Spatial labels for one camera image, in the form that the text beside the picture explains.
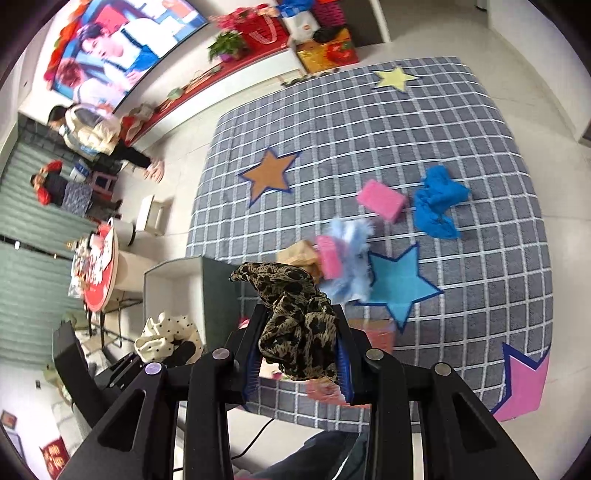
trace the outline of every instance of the star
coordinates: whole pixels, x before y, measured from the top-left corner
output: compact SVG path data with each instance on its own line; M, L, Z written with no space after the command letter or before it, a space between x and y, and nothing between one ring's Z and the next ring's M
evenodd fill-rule
M238 174L251 182L251 202L255 203L267 190L290 192L290 186L285 179L285 171L291 166L300 152L277 157L272 149L267 148L258 165Z
M376 70L374 73L380 77L380 81L374 88L394 87L401 92L406 92L407 81L420 78L404 73L402 67L396 67L394 70L387 70L385 72Z
M514 419L540 407L548 365L550 347L539 361L503 343L505 356L505 386L503 399L491 410L497 421Z
M396 320L398 330L406 326L414 303L443 294L418 271L418 244L411 245L398 258L369 252L374 283L369 300L360 305L385 306Z

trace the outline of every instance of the curtain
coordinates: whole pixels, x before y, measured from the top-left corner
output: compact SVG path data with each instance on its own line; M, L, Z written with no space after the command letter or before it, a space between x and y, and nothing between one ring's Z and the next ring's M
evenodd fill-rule
M29 184L31 175L55 158L47 150L17 142L0 180L0 235L71 257L66 242L88 234L95 225L54 205L39 204ZM64 160L63 174L71 170L72 162Z
M0 242L0 360L23 367L51 362L51 343L65 312L71 262Z

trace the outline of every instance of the leopard print scrunchie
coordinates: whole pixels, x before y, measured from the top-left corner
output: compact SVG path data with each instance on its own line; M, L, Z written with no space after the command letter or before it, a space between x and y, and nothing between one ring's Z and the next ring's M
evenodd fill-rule
M243 263L230 276L247 281L272 311L259 349L292 380L328 377L336 381L337 318L311 275L279 263Z

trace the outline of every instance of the wall-mounted tv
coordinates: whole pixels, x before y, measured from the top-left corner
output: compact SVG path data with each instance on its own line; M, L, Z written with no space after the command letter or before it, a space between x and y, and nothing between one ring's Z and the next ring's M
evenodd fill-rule
M207 20L184 0L90 0L52 88L114 111L162 58Z

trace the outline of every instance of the red sleeve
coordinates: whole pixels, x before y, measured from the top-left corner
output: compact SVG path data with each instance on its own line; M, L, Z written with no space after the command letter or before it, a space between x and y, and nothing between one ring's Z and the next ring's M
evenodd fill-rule
M46 189L41 187L37 190L37 200L39 200L39 203L42 205L49 205L51 203L51 195L49 195L49 192Z
M62 165L63 164L61 160L54 160L47 164L47 171L55 171L57 173L61 173Z

